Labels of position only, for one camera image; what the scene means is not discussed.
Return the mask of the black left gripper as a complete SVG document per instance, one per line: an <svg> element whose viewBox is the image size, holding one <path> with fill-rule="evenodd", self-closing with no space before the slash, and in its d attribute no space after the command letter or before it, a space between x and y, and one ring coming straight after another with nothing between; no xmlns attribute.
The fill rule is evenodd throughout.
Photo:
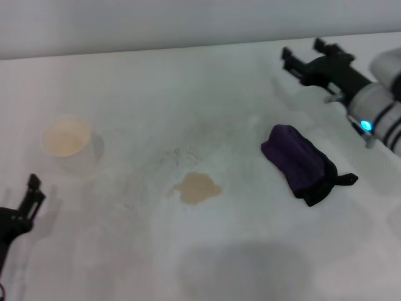
<svg viewBox="0 0 401 301"><path fill-rule="evenodd" d="M41 191L41 180L36 174L30 174L28 188L18 210L1 207L0 225L0 264L3 270L12 242L33 228L33 220L46 196Z"/></svg>

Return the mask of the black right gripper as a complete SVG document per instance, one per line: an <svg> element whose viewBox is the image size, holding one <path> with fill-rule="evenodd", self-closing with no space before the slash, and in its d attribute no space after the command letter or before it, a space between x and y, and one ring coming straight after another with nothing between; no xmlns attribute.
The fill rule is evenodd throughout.
<svg viewBox="0 0 401 301"><path fill-rule="evenodd" d="M295 57L293 52L284 47L281 52L283 69L297 78L304 86L324 88L331 94L336 92L330 88L333 84L345 98L353 98L362 88L372 82L356 71L347 55L339 55L340 48L336 43L329 44L321 38L316 38L313 49L324 55L305 63Z"/></svg>

